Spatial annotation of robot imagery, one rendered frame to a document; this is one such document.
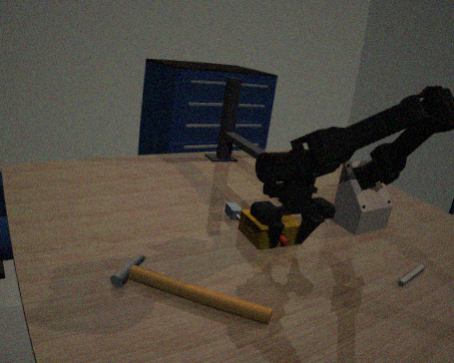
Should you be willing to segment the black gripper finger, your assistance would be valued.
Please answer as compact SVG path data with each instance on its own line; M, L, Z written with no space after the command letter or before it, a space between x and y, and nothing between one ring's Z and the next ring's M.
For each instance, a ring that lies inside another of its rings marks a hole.
M273 248L276 248L278 241L280 239L281 233L283 231L283 228L284 228L284 223L268 226L268 229L270 232L270 236L269 236L270 243Z
M308 213L302 213L301 217L298 244L302 244L324 222L323 217L312 218Z

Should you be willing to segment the red cylinder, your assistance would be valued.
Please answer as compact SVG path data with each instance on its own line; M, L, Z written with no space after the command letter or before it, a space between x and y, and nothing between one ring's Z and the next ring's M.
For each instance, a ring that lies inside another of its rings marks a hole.
M280 241L284 246L288 246L288 245L289 245L289 241L288 241L283 235L280 236L279 241Z

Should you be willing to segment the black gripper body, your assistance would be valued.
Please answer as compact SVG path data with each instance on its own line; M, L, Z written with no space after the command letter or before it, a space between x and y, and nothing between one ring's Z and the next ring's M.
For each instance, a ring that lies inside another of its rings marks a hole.
M323 197L311 198L317 192L314 183L284 181L285 194L280 198L282 206L270 201L256 201L251 205L250 214L262 225L277 225L284 215L308 213L312 218L334 218L335 206Z

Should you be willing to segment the hammer with wooden handle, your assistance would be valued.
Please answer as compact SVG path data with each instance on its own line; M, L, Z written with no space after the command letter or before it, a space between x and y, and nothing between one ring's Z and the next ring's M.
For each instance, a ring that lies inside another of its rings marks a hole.
M145 261L142 254L135 256L115 272L110 281L115 287L122 287L128 280L161 290L191 302L200 303L213 309L231 313L239 317L269 324L273 308L266 308L255 303L222 295L208 289L189 284L172 277L148 270L139 265Z

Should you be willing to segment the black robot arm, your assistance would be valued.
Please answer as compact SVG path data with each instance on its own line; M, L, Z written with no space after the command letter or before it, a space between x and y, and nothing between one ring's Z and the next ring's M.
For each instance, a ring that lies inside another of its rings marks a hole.
M315 178L335 172L348 162L356 150L402 130L393 143L381 144L370 153L371 162L353 169L362 190L376 187L379 181L391 184L404 170L407 157L428 138L454 130L452 92L441 86L427 86L419 95L408 96L400 104L352 126L309 133L291 141L288 152L259 154L255 172L264 183L263 193L279 201L285 194L283 182L314 183Z

